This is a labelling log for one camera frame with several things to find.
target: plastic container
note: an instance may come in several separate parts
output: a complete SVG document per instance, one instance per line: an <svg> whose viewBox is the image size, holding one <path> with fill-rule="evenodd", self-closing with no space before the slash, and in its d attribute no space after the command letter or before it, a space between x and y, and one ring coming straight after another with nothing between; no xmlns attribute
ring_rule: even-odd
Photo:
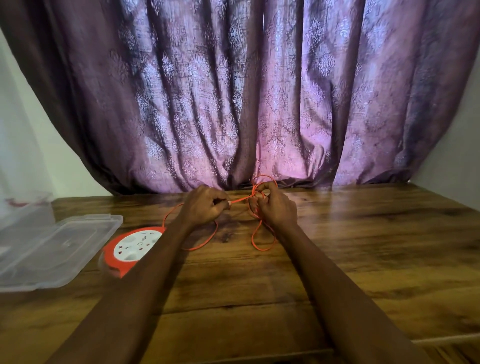
<svg viewBox="0 0 480 364"><path fill-rule="evenodd" d="M13 203L0 218L0 292L66 285L123 223L122 216L104 214L56 224L49 199Z"/></svg>

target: right hand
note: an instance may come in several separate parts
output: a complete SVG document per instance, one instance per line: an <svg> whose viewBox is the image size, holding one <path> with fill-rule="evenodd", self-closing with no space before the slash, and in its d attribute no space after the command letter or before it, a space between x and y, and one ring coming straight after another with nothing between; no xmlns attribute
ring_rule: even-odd
<svg viewBox="0 0 480 364"><path fill-rule="evenodd" d="M257 191L270 190L270 195L265 199L256 198L258 208L263 219L275 231L297 225L297 205L285 194L280 192L275 182L266 182L258 186Z"/></svg>

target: dark brown curtain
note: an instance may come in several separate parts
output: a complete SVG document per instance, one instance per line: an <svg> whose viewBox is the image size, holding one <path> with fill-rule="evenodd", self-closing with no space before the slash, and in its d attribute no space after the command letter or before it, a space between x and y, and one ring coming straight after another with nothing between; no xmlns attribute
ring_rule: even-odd
<svg viewBox="0 0 480 364"><path fill-rule="evenodd" d="M475 60L479 0L0 0L61 136L118 194L407 181Z"/></svg>

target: damask pattern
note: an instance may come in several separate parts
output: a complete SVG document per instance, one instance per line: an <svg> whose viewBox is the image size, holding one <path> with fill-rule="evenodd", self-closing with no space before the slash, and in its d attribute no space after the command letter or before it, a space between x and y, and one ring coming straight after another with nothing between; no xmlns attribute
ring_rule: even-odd
<svg viewBox="0 0 480 364"><path fill-rule="evenodd" d="M447 130L478 0L52 1L83 140L122 193L406 181Z"/></svg>

